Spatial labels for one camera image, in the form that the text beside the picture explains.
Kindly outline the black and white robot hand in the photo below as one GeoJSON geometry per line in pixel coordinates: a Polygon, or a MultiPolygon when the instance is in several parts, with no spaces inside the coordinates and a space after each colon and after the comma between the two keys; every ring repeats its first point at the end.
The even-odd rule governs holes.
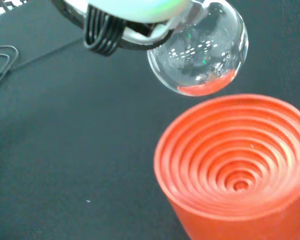
{"type": "Polygon", "coordinates": [[[58,12],[82,29],[90,52],[117,48],[149,51],[168,41],[190,12],[190,0],[53,0],[58,12]]]}

